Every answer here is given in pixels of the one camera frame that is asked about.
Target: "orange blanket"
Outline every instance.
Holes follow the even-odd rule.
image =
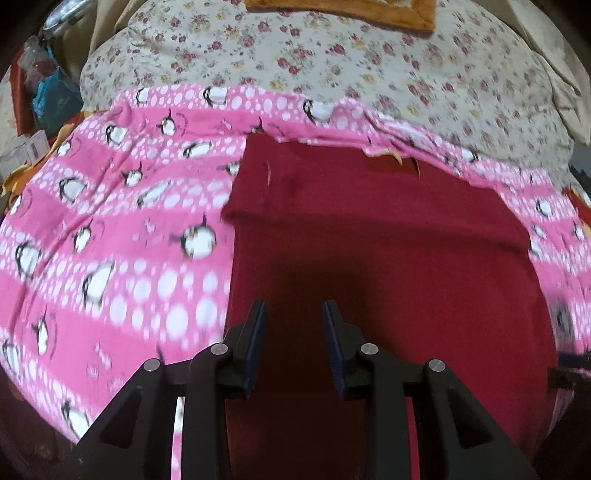
[[[435,28],[435,0],[245,0],[245,3],[248,10],[255,11],[316,10],[391,27]]]

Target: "plastic bag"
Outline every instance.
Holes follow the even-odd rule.
[[[35,36],[25,42],[18,66],[25,72],[25,84],[33,95],[37,93],[39,83],[57,70],[57,63],[39,45],[39,39]]]

